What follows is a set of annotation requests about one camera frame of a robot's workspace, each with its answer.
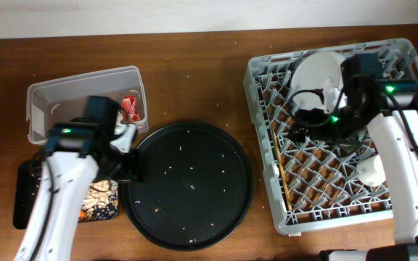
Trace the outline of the grey round plate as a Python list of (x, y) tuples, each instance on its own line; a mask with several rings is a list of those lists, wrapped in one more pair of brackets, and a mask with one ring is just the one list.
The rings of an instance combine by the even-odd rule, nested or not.
[(341, 77), (343, 79), (341, 64), (344, 61), (345, 57), (334, 51), (316, 52), (304, 59), (293, 74), (291, 93), (295, 94), (298, 91), (320, 89), (323, 97), (307, 92), (294, 96), (293, 102), (299, 104), (301, 109), (324, 110), (322, 85), (329, 76), (333, 78)]

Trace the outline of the red snack wrapper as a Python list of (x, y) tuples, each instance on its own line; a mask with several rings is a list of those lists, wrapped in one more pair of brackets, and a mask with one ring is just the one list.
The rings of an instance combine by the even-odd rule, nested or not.
[(126, 123), (135, 123), (141, 120), (136, 110), (137, 99), (135, 96), (125, 95), (122, 100), (122, 117)]

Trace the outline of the white paper cup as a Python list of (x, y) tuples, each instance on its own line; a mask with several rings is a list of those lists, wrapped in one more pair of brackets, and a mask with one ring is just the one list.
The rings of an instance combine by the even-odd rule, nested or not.
[(382, 160), (378, 154), (358, 163), (356, 172), (358, 179), (366, 186), (375, 187), (386, 181)]

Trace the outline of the orange carrot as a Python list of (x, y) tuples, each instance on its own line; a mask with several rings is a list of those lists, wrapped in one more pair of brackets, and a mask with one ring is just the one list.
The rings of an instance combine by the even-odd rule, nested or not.
[(80, 215), (78, 217), (78, 221), (81, 222), (86, 217), (86, 213), (81, 210)]

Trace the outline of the wooden chopstick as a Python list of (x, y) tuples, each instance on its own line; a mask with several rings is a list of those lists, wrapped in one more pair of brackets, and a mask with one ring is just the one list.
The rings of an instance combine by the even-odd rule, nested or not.
[(277, 156), (277, 162), (278, 162), (278, 165), (279, 165), (279, 173), (281, 175), (282, 186), (283, 186), (283, 189), (284, 189), (285, 204), (287, 206), (287, 209), (289, 211), (292, 211), (291, 199), (290, 199), (290, 195), (289, 195), (289, 191), (288, 191), (288, 187), (287, 187), (287, 180), (286, 180), (286, 175), (285, 175), (283, 164), (282, 164), (282, 155), (281, 155), (280, 150), (279, 150), (279, 145), (278, 145), (278, 140), (277, 140), (277, 137), (276, 137), (276, 132), (275, 132), (274, 129), (272, 129), (271, 132), (272, 132), (272, 136), (273, 136), (273, 140), (274, 140), (274, 149), (275, 149), (275, 153), (276, 153), (276, 156)]

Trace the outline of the white plastic fork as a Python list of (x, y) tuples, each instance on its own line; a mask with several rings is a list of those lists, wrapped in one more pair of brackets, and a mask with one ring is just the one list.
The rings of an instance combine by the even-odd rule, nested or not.
[(279, 177), (280, 172), (279, 172), (279, 168), (277, 167), (277, 165), (275, 163), (271, 164), (272, 170), (273, 170), (273, 174), (276, 178)]

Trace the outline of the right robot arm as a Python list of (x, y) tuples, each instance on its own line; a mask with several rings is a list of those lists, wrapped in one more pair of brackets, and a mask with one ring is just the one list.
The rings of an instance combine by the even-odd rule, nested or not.
[(338, 145), (362, 131), (382, 162), (393, 209), (394, 245), (328, 250), (323, 260), (418, 260), (418, 83), (384, 74), (377, 54), (320, 51), (295, 70), (287, 99), (290, 140)]

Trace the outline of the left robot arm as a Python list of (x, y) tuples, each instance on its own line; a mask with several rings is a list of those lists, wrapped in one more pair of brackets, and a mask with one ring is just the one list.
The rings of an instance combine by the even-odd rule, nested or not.
[(83, 114), (57, 123), (41, 149), (41, 184), (16, 260), (69, 260), (81, 206), (91, 184), (133, 183), (136, 125), (106, 96), (90, 96)]

